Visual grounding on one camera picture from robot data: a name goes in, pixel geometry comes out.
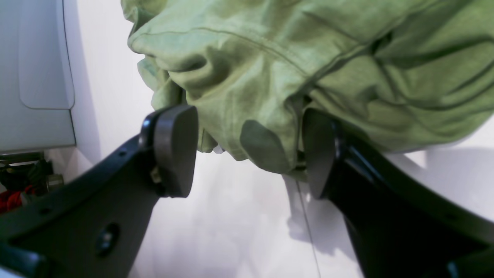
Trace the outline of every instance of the red object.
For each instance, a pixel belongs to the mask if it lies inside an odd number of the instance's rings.
[[[34,189],[30,185],[24,189],[27,194],[33,194]],[[11,211],[15,208],[22,207],[21,192],[20,191],[5,191],[0,193],[0,214],[7,211]]]

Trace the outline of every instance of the black plastic bracket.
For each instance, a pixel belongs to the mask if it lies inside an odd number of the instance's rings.
[[[303,141],[311,192],[343,213],[366,278],[494,277],[493,223],[417,183],[328,114],[305,112]]]
[[[158,199],[189,194],[197,139],[195,107],[153,113],[86,174],[2,215],[0,265],[27,278],[126,277]]]

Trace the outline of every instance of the white floor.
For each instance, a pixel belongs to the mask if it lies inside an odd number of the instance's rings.
[[[65,1],[77,148],[51,150],[71,181],[137,134],[152,92],[118,1]],[[359,278],[341,214],[308,187],[228,154],[198,153],[191,195],[155,206],[130,278]]]

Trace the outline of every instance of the mounting hole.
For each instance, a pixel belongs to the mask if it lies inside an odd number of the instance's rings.
[[[42,208],[42,209],[40,209],[40,214],[46,215],[46,214],[50,213],[51,211],[52,211],[51,208]]]
[[[117,224],[112,223],[107,225],[98,236],[96,240],[96,255],[99,257],[105,257],[113,250],[117,245],[119,238],[120,228]]]

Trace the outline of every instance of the green cloth bag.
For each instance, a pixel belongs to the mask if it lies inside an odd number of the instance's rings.
[[[198,150],[303,180],[308,107],[382,151],[459,140],[494,108],[492,0],[122,0],[155,109],[186,99]]]

